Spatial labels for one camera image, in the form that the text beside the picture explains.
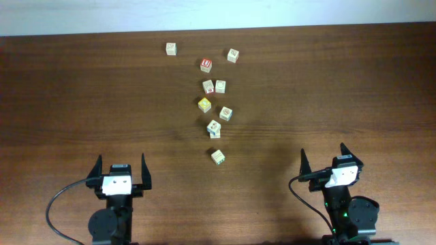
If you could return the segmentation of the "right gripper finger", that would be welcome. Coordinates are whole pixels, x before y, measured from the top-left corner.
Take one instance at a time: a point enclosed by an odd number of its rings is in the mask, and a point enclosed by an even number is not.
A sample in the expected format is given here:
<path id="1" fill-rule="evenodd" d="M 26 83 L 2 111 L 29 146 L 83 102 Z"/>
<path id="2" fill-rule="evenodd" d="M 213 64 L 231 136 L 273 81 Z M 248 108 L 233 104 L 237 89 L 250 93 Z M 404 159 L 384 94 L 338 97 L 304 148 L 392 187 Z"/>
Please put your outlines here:
<path id="1" fill-rule="evenodd" d="M 302 148 L 300 150 L 300 171 L 299 171 L 299 175 L 300 176 L 305 176 L 307 174 L 310 174 L 311 171 L 311 167 L 309 164 L 309 160 L 307 158 L 307 155 L 305 153 L 305 150 Z"/>
<path id="2" fill-rule="evenodd" d="M 361 164 L 362 163 L 362 161 L 356 156 L 356 155 L 354 155 L 351 151 L 350 151 L 350 149 L 343 143 L 343 142 L 341 142 L 340 143 L 340 151 L 341 151 L 341 154 L 343 155 L 343 156 L 345 156 L 345 155 L 350 155 L 351 156 L 351 159 L 353 160 L 353 161 L 355 161 L 357 164 Z"/>

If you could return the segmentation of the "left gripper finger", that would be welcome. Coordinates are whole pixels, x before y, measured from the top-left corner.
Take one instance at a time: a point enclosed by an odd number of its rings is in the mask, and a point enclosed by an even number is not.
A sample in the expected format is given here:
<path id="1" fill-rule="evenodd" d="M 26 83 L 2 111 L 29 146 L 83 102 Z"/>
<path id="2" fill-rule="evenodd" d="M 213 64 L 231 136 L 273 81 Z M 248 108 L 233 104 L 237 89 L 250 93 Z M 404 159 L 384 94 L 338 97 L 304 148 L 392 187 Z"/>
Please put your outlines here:
<path id="1" fill-rule="evenodd" d="M 141 156 L 141 178 L 142 178 L 142 185 L 143 186 L 150 186 L 151 185 L 151 173 L 146 165 L 144 153 L 142 153 L 142 156 Z"/>
<path id="2" fill-rule="evenodd" d="M 94 167 L 89 172 L 87 178 L 97 178 L 100 177 L 102 174 L 102 156 L 99 155 Z"/>

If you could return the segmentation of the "wooden block green side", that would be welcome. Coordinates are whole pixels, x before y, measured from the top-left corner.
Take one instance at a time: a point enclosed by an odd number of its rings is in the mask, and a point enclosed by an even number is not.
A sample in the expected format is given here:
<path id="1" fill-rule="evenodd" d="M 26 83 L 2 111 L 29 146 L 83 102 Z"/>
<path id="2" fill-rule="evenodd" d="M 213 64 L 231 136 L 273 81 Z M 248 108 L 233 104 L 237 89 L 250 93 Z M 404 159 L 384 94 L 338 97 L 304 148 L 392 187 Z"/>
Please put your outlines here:
<path id="1" fill-rule="evenodd" d="M 216 165 L 220 165 L 225 161 L 225 155 L 220 150 L 214 151 L 214 153 L 211 155 L 211 158 Z"/>

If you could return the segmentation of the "wooden block ice cream picture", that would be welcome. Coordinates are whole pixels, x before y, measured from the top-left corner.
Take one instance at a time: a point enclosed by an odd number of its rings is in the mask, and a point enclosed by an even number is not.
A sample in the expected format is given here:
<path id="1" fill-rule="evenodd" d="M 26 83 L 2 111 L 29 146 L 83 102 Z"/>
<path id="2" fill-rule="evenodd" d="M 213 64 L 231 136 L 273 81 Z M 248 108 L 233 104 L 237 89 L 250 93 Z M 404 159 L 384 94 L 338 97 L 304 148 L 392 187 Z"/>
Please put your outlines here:
<path id="1" fill-rule="evenodd" d="M 212 135 L 217 135 L 221 130 L 221 124 L 216 120 L 211 120 L 207 125 L 206 130 Z"/>

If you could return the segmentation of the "wooden block blue side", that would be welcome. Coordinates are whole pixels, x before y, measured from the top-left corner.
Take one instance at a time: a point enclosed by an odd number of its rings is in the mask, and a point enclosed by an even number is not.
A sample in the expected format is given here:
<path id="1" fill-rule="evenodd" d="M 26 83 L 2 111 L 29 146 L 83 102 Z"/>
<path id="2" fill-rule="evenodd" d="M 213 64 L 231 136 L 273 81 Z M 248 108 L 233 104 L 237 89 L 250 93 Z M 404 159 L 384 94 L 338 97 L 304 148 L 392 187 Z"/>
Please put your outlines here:
<path id="1" fill-rule="evenodd" d="M 233 110 L 230 108 L 227 108 L 225 106 L 222 107 L 222 109 L 219 113 L 220 119 L 223 119 L 225 121 L 229 121 L 231 119 L 232 115 L 233 115 Z"/>

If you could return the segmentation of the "blue number 5 block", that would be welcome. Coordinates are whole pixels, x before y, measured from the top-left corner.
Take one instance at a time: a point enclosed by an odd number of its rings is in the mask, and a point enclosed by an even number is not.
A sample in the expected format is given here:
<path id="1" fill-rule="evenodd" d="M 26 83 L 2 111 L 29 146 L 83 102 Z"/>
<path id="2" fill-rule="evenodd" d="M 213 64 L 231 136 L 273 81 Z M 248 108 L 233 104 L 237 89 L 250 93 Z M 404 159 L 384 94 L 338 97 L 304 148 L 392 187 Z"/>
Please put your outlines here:
<path id="1" fill-rule="evenodd" d="M 210 138 L 211 139 L 218 139 L 221 137 L 220 132 L 217 132 L 216 134 L 210 133 Z"/>

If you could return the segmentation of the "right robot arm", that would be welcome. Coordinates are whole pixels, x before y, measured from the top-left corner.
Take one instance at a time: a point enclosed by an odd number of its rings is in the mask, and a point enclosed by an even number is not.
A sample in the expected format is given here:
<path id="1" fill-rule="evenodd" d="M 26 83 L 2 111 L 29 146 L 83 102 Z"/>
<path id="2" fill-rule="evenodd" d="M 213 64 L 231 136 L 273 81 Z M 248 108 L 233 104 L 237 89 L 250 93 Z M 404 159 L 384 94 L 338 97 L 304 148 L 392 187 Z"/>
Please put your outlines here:
<path id="1" fill-rule="evenodd" d="M 349 187 L 359 181 L 364 163 L 345 144 L 340 144 L 340 151 L 341 154 L 332 159 L 330 167 L 312 171 L 302 149 L 299 175 L 290 180 L 308 182 L 311 193 L 322 192 L 328 216 L 320 216 L 332 233 L 323 236 L 322 243 L 395 244 L 392 240 L 371 239 L 376 234 L 379 204 L 368 197 L 350 195 Z"/>

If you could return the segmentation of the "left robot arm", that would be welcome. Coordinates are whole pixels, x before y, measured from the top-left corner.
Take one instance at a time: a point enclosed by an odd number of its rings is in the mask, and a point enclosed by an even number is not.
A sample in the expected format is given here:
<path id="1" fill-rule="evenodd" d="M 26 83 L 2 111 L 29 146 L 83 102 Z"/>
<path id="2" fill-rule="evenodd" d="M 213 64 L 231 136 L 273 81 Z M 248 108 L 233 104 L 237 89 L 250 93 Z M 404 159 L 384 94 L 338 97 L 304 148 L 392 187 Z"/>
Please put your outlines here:
<path id="1" fill-rule="evenodd" d="M 152 189 L 150 171 L 145 156 L 141 156 L 142 182 L 132 182 L 131 165 L 111 165 L 108 174 L 102 173 L 102 157 L 87 176 L 86 186 L 94 190 L 96 197 L 106 202 L 104 209 L 96 211 L 88 223 L 94 245 L 132 244 L 133 199 L 143 197 Z"/>

